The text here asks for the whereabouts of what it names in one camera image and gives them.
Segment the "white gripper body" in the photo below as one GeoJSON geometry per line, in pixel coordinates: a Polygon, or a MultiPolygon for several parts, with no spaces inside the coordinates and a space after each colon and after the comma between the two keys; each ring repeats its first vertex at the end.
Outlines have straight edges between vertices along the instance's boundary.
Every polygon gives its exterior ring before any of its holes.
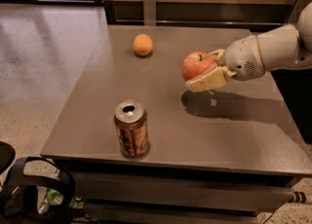
{"type": "Polygon", "coordinates": [[[258,40],[249,36],[235,41],[224,54],[226,66],[235,73],[234,79],[247,81],[262,77],[264,68],[258,40]]]}

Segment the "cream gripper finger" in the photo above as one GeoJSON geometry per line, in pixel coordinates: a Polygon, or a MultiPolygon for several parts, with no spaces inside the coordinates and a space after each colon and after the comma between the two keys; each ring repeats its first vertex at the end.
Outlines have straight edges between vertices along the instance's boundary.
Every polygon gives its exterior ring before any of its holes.
{"type": "Polygon", "coordinates": [[[224,58],[225,50],[224,49],[218,49],[215,51],[210,52],[210,56],[213,57],[214,61],[218,66],[225,66],[226,61],[224,58]]]}
{"type": "Polygon", "coordinates": [[[186,82],[186,87],[196,93],[210,91],[228,84],[235,75],[227,66],[218,66],[210,72],[199,75],[186,82]]]}

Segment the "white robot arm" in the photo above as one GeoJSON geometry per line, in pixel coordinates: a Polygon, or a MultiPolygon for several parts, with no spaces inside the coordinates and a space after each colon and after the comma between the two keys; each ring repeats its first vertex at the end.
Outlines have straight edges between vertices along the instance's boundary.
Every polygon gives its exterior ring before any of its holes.
{"type": "Polygon", "coordinates": [[[190,91],[210,91],[232,79],[247,81],[267,71],[309,69],[311,54],[312,4],[309,4],[295,24],[248,36],[227,49],[189,54],[182,63],[181,74],[190,91]]]}

